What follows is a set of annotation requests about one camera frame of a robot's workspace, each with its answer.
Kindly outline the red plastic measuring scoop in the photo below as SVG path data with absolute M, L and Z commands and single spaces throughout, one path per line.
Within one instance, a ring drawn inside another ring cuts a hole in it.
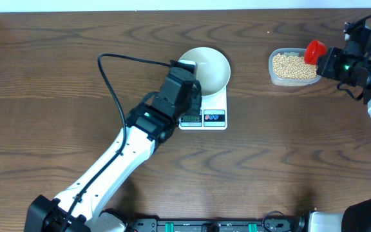
M 306 64 L 316 65 L 319 57 L 325 55 L 327 52 L 324 43 L 319 40 L 313 40 L 307 46 L 304 55 L 304 61 Z

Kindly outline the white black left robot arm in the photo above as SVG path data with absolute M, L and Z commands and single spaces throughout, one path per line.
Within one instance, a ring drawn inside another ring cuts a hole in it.
M 131 173 L 168 140 L 183 115 L 199 115 L 197 87 L 150 92 L 134 107 L 120 133 L 87 172 L 53 200 L 40 195 L 29 206 L 25 231 L 124 231 L 104 206 Z

